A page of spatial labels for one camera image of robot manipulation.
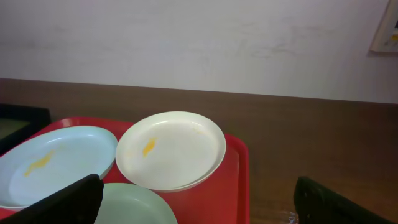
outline wall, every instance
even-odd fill
[[[2,0],[0,77],[398,103],[387,0]]]

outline brown tabletop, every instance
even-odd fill
[[[301,175],[398,222],[398,105],[4,79],[0,103],[53,119],[199,113],[249,148],[251,223],[290,223]]]

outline white plate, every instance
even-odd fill
[[[95,224],[177,224],[157,194],[133,184],[105,184]]]
[[[103,178],[118,140],[99,127],[77,126],[42,134],[0,158],[0,207],[21,210],[84,178]]]
[[[119,141],[116,163],[127,179],[141,187],[178,191],[209,177],[225,150],[224,134],[214,122],[174,111],[131,126]]]

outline red tray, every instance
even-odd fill
[[[117,139],[133,123],[74,117],[54,122],[35,135],[71,126],[90,125],[111,131]],[[249,224],[248,149],[238,138],[225,134],[227,149],[217,170],[203,183],[175,193],[158,193],[172,208],[179,224]],[[116,163],[104,183],[130,183]],[[0,208],[0,219],[14,212]]]

